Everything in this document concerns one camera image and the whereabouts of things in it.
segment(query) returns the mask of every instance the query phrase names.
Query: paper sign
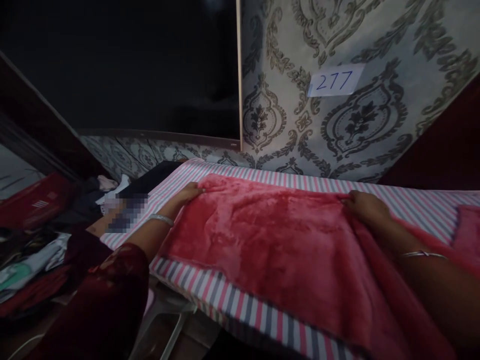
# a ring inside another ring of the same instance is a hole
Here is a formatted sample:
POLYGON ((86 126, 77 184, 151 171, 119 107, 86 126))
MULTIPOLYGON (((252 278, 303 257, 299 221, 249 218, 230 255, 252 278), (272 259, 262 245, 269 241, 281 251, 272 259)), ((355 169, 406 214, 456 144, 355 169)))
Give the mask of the paper sign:
POLYGON ((308 97, 353 94, 365 64, 349 64, 322 69, 311 77, 308 97))

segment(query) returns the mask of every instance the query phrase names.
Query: striped bedsheet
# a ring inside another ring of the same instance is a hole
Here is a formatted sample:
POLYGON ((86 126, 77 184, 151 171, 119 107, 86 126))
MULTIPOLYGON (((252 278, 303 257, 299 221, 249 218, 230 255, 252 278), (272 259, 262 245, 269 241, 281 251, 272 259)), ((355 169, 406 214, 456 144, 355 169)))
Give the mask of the striped bedsheet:
MULTIPOLYGON (((359 190, 372 193, 381 198, 395 216, 447 244, 457 226, 457 205, 480 206, 480 194, 474 192, 406 189, 209 163, 196 158, 185 162, 149 193, 144 214, 127 233, 104 234, 100 240, 112 249, 118 248, 178 190, 212 173, 313 192, 348 193, 359 190)), ((240 291, 218 271, 201 270, 158 256, 150 264, 150 269, 227 329, 239 323, 312 359, 353 358, 343 342, 240 291)))

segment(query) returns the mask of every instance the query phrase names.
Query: tv frame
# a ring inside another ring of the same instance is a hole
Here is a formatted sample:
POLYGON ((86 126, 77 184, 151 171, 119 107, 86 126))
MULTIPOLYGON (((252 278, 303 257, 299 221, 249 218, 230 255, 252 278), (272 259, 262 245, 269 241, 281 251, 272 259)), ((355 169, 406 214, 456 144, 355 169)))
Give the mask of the tv frame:
POLYGON ((119 138, 157 139, 176 143, 189 143, 206 145, 216 148, 224 148, 241 152, 243 150, 243 104, 242 104, 242 19, 241 0, 235 0, 236 4, 236 49, 238 66, 238 125, 240 127, 240 139, 229 139, 204 135, 192 135, 179 132, 137 130, 122 128, 77 128, 75 131, 81 136, 113 136, 119 138))

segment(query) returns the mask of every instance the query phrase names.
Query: black tv screen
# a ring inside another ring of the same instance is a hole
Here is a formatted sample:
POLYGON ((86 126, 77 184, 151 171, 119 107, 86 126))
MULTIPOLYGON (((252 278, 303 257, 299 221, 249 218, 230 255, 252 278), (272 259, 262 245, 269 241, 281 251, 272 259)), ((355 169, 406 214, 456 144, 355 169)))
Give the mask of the black tv screen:
POLYGON ((240 0, 16 0, 0 50, 80 135, 241 149, 240 0))

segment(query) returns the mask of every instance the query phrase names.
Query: handwritten number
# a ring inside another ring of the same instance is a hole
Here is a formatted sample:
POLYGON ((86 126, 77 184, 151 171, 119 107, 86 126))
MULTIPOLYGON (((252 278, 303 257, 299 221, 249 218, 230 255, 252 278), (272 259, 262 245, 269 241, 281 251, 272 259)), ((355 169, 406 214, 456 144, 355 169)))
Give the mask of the handwritten number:
POLYGON ((337 76, 339 75, 339 73, 338 73, 338 72, 334 72, 334 73, 331 74, 330 76, 333 76, 333 75, 335 75, 335 78, 333 79, 333 82, 331 83, 330 89, 334 86, 335 80, 337 80, 337 76))
POLYGON ((323 77, 323 81, 321 82, 320 86, 316 88, 317 90, 326 88, 326 86, 322 86, 322 85, 324 84, 325 80, 327 80, 327 77, 325 75, 321 75, 321 76, 323 77))
POLYGON ((343 84, 340 86, 340 90, 342 90, 342 88, 344 87, 345 83, 349 80, 349 77, 350 75, 352 75, 353 71, 344 71, 342 72, 342 74, 348 74, 348 76, 346 77, 345 81, 343 82, 343 84))

